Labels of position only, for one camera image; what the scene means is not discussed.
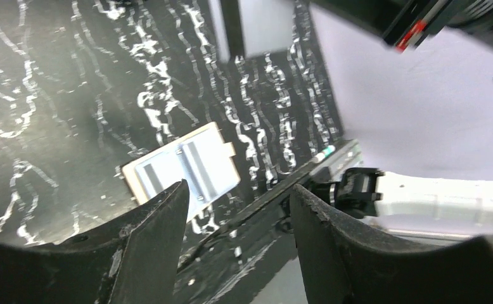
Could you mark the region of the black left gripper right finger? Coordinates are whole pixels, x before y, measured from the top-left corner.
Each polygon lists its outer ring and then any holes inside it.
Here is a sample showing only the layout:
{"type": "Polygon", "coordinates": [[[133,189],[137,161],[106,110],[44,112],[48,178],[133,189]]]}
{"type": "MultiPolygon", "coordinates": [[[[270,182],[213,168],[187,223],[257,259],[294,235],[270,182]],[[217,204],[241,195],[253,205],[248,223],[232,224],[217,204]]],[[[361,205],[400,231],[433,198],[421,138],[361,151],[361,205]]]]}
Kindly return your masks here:
{"type": "Polygon", "coordinates": [[[450,246],[409,241],[300,185],[290,209],[309,303],[493,303],[493,235],[450,246]]]}

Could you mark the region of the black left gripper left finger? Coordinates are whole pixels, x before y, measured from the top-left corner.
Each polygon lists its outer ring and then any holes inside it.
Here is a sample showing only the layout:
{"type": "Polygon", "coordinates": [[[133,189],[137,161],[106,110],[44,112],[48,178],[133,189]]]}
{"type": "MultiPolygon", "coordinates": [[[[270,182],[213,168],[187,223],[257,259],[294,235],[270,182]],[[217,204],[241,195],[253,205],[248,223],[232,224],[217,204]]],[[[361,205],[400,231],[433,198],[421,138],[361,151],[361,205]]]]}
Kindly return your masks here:
{"type": "Polygon", "coordinates": [[[60,244],[0,243],[0,303],[172,303],[188,207],[181,180],[60,244]]]}

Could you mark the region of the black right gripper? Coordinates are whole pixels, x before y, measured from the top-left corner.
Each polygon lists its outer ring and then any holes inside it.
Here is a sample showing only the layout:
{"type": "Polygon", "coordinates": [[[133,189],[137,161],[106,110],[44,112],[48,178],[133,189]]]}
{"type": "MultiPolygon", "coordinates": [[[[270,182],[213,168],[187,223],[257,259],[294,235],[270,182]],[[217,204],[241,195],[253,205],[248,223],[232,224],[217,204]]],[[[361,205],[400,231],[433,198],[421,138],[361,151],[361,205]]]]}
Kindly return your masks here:
{"type": "Polygon", "coordinates": [[[493,49],[493,1],[315,1],[331,14],[401,51],[442,29],[460,30],[493,49]]]}

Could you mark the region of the white magnetic stripe card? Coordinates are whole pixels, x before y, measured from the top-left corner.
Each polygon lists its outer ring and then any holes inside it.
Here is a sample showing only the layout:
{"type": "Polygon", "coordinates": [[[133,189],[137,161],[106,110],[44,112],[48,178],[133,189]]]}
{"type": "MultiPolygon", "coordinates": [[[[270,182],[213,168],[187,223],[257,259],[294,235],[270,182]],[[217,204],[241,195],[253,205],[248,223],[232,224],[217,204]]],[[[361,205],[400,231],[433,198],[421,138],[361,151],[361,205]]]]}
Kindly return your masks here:
{"type": "Polygon", "coordinates": [[[187,221],[241,181],[233,161],[234,147],[223,140],[214,123],[204,126],[183,141],[177,153],[190,191],[187,221]]]}

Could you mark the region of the tan blue card holder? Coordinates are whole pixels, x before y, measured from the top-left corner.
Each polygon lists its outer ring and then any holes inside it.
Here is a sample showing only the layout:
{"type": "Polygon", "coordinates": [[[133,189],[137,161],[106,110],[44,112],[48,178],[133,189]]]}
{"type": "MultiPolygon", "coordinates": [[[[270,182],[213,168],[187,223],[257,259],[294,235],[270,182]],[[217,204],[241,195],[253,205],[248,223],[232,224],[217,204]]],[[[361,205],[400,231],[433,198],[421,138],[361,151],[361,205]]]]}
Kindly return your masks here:
{"type": "Polygon", "coordinates": [[[210,122],[121,168],[138,204],[142,205],[172,184],[189,186],[189,222],[241,181],[233,156],[217,123],[210,122]]]}

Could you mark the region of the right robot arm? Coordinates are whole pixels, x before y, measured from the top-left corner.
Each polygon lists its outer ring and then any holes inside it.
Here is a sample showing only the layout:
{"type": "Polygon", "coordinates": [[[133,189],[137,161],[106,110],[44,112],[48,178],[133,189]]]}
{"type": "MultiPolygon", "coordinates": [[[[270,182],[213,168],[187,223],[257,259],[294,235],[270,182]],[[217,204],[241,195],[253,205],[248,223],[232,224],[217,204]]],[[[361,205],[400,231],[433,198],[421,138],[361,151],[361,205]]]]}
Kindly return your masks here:
{"type": "Polygon", "coordinates": [[[378,223],[430,239],[493,233],[493,51],[443,30],[398,53],[310,11],[345,135],[387,172],[378,223]]]}

